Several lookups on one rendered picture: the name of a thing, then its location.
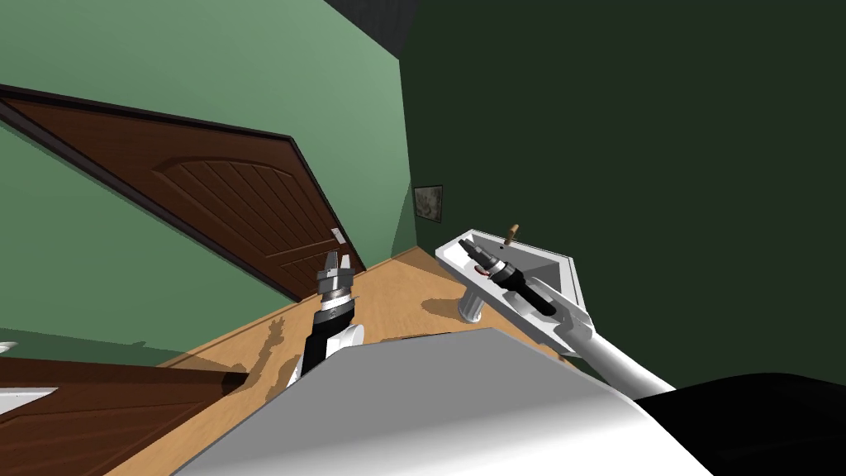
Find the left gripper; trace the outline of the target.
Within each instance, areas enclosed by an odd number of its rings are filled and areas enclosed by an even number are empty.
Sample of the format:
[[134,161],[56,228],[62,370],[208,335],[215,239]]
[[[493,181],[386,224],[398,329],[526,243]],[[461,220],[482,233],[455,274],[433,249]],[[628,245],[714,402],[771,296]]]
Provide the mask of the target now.
[[317,293],[326,295],[340,290],[351,288],[354,281],[354,270],[352,269],[349,255],[344,255],[340,261],[337,250],[327,253],[324,270],[317,275]]

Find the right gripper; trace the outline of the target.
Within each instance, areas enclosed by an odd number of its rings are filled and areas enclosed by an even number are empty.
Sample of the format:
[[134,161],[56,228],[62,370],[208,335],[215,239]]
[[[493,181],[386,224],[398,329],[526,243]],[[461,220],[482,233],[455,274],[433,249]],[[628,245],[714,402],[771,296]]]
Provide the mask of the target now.
[[478,261],[474,270],[482,276],[492,278],[506,267],[506,263],[494,255],[483,256],[481,247],[475,245],[471,240],[459,240],[459,245],[472,261]]

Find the dark brown wooden door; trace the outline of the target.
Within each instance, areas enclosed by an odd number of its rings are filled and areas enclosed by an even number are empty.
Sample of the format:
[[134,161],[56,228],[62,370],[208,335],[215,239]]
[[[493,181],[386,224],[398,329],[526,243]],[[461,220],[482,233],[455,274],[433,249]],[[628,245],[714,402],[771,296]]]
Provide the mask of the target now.
[[294,302],[332,250],[365,270],[290,136],[8,84],[0,120]]

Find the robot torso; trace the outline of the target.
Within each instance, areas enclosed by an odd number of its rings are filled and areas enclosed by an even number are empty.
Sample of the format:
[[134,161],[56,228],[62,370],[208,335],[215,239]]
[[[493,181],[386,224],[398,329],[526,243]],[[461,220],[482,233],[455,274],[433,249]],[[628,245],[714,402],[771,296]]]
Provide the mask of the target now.
[[496,329],[339,350],[174,476],[711,476],[633,401]]

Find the brown wooden cabinet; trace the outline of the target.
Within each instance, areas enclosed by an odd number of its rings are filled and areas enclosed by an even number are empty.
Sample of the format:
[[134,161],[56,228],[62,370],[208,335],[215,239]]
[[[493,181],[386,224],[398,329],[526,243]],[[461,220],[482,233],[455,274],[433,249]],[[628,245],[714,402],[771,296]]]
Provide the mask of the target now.
[[247,369],[11,356],[0,341],[0,476],[105,476],[242,386]]

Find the dark framed wall picture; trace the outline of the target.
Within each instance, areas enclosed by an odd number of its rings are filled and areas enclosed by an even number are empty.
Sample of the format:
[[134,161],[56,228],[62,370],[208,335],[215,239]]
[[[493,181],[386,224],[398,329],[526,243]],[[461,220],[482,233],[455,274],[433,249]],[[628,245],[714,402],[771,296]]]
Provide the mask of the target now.
[[414,188],[413,199],[416,216],[441,223],[443,216],[443,197],[443,185]]

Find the white pedestal sink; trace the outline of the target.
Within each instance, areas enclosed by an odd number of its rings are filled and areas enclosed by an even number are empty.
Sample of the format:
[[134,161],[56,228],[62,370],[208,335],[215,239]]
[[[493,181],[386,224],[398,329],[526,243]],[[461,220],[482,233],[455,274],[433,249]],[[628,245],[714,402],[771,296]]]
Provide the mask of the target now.
[[585,302],[577,278],[575,264],[571,258],[517,241],[506,245],[506,239],[477,230],[469,230],[436,248],[435,258],[449,274],[466,288],[459,299],[459,315],[466,322],[479,322],[482,307],[488,305],[511,324],[526,334],[533,342],[547,345],[564,358],[576,358],[577,353],[559,336],[554,334],[558,323],[531,308],[517,295],[510,296],[489,277],[475,270],[475,263],[459,244],[461,240],[472,241],[498,259],[513,264],[520,270],[533,288],[533,278],[548,284],[582,309]]

